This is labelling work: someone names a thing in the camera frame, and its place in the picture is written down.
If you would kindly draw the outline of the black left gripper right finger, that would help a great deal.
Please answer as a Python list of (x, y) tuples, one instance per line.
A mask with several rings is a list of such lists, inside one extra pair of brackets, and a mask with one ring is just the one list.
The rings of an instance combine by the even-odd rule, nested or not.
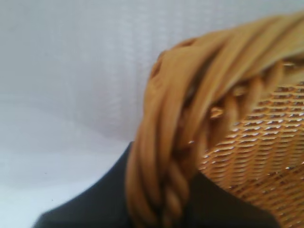
[(189, 228), (279, 228), (269, 212), (226, 192), (202, 173), (190, 182)]

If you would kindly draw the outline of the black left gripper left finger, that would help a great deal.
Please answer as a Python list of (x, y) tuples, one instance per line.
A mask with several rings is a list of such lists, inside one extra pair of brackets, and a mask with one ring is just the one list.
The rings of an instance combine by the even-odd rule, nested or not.
[(132, 143), (90, 188), (37, 219), (37, 228), (132, 228), (125, 197), (126, 162)]

